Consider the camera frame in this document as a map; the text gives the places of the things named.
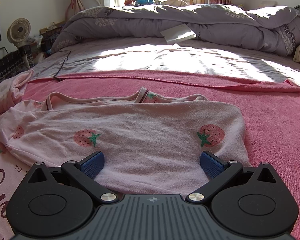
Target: gray comforter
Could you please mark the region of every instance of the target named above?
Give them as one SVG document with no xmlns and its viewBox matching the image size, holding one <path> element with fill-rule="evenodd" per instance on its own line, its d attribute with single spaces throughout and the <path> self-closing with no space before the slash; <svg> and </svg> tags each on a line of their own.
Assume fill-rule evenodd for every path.
<svg viewBox="0 0 300 240">
<path fill-rule="evenodd" d="M 161 31 L 187 24 L 197 39 L 280 56 L 300 44 L 299 11 L 287 6 L 245 12 L 231 5 L 98 6 L 74 15 L 52 46 L 52 52 L 87 38 L 162 37 Z"/>
</svg>

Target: black cable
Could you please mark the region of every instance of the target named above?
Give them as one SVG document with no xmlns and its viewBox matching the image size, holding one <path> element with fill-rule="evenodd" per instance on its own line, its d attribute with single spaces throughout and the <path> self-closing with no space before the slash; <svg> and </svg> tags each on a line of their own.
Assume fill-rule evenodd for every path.
<svg viewBox="0 0 300 240">
<path fill-rule="evenodd" d="M 63 64 L 66 62 L 66 60 L 69 59 L 69 55 L 70 55 L 70 53 L 71 53 L 71 50 L 62 50 L 62 51 L 57 51 L 57 52 L 55 52 L 55 53 L 59 53 L 59 52 L 65 52 L 65 51 L 67 51 L 67 52 L 69 52 L 69 53 L 68 53 L 67 57 L 63 60 L 63 63 L 61 64 L 61 67 L 59 68 L 59 70 L 57 71 L 57 73 L 53 76 L 53 78 L 56 79 L 56 80 L 58 80 L 58 81 L 62 81 L 62 79 L 61 79 L 61 78 L 58 78 L 57 75 L 59 74 L 60 70 L 62 69 Z"/>
</svg>

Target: white fan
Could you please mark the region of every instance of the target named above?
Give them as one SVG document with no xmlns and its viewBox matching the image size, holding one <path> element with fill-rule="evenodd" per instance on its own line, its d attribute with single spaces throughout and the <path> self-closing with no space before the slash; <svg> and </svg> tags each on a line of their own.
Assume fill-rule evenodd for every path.
<svg viewBox="0 0 300 240">
<path fill-rule="evenodd" d="M 8 29 L 7 38 L 17 48 L 26 45 L 26 39 L 30 34 L 30 22 L 27 19 L 19 18 L 15 20 Z M 26 67 L 30 69 L 27 55 L 22 57 Z"/>
</svg>

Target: bed sheet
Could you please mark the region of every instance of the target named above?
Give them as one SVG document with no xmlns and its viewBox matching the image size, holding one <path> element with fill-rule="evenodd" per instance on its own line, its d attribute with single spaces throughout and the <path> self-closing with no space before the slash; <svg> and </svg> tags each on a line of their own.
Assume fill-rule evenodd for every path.
<svg viewBox="0 0 300 240">
<path fill-rule="evenodd" d="M 283 82 L 300 86 L 300 64 L 292 58 L 261 51 L 188 40 L 167 45 L 163 38 L 112 38 L 69 46 L 60 75 L 107 70 L 171 70 Z M 58 52 L 36 65 L 33 79 L 52 77 L 68 52 Z"/>
</svg>

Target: silver screw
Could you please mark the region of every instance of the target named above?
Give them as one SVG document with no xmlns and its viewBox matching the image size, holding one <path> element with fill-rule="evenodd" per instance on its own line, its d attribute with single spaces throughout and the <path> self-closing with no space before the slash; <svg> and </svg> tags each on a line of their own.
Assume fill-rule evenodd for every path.
<svg viewBox="0 0 300 240">
<path fill-rule="evenodd" d="M 103 201 L 113 201 L 117 198 L 117 196 L 113 193 L 105 193 L 101 195 L 101 199 Z"/>
<path fill-rule="evenodd" d="M 204 195 L 201 193 L 191 193 L 188 198 L 192 201 L 201 201 L 204 199 Z"/>
</svg>

